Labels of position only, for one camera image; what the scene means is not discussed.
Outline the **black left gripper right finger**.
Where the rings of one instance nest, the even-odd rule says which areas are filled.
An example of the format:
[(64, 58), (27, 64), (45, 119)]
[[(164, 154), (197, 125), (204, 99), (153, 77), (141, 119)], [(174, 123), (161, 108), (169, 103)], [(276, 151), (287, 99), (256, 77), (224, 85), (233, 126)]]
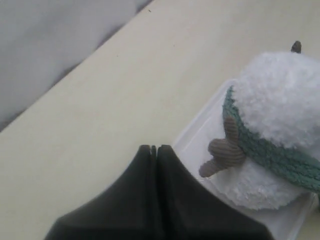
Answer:
[(199, 183), (173, 148), (157, 151), (158, 196), (168, 240), (271, 240), (262, 223), (222, 202)]

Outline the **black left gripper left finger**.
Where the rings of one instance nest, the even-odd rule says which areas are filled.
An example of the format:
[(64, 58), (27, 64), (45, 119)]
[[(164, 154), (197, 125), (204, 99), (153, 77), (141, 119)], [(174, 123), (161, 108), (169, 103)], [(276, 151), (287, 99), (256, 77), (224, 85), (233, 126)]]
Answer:
[(104, 192), (59, 217), (47, 240), (156, 240), (156, 148), (141, 145), (122, 175)]

